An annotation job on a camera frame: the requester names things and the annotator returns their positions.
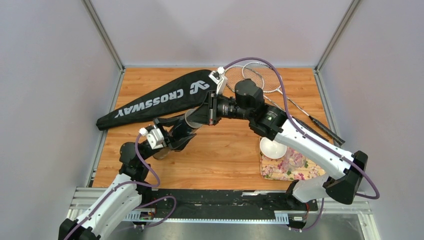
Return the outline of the black shuttlecock tube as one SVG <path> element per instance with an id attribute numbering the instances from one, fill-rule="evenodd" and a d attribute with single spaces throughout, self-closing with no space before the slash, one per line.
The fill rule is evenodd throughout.
<path id="1" fill-rule="evenodd" d="M 181 152 L 192 138 L 196 136 L 196 131 L 186 124 L 184 114 L 171 118 L 158 118 L 158 123 L 165 127 L 171 127 L 165 138 L 166 147 L 161 148 L 153 155 L 156 160 L 164 159 L 171 151 Z"/>

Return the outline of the clear plastic tube lid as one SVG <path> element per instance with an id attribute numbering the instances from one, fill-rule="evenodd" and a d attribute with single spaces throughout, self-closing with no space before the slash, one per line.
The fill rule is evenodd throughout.
<path id="1" fill-rule="evenodd" d="M 184 120 L 186 122 L 186 124 L 191 127 L 192 129 L 199 129 L 203 126 L 203 124 L 198 123 L 196 121 L 194 121 L 194 117 L 192 116 L 192 114 L 195 112 L 195 108 L 191 108 L 189 109 L 185 114 L 184 114 Z"/>

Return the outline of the black Crossway racket bag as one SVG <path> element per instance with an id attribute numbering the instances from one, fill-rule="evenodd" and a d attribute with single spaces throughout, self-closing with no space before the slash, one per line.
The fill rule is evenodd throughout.
<path id="1" fill-rule="evenodd" d="M 95 125 L 104 131 L 198 107 L 207 92 L 217 88 L 209 77 L 211 72 L 200 69 L 184 74 L 98 118 Z"/>

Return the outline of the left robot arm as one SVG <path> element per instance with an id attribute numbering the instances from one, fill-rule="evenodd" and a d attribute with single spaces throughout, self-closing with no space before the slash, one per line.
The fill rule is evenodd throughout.
<path id="1" fill-rule="evenodd" d="M 103 194 L 81 215 L 66 218 L 59 226 L 60 240 L 105 240 L 119 223 L 137 207 L 153 201 L 152 189 L 161 184 L 146 160 L 161 159 L 170 151 L 179 152 L 196 136 L 200 124 L 188 121 L 191 111 L 170 118 L 155 118 L 141 128 L 134 142 L 120 147 L 121 168 Z"/>

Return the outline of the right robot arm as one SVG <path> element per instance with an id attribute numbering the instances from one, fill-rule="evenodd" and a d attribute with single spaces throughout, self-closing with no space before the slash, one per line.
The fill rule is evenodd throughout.
<path id="1" fill-rule="evenodd" d="M 263 90 L 252 80 L 239 81 L 234 97 L 208 91 L 202 105 L 187 120 L 212 126 L 221 118 L 247 120 L 255 134 L 293 148 L 325 171 L 322 176 L 294 180 L 290 184 L 285 195 L 290 209 L 299 209 L 319 198 L 350 205 L 358 195 L 368 156 L 360 150 L 352 153 L 321 139 L 285 111 L 265 103 Z"/>

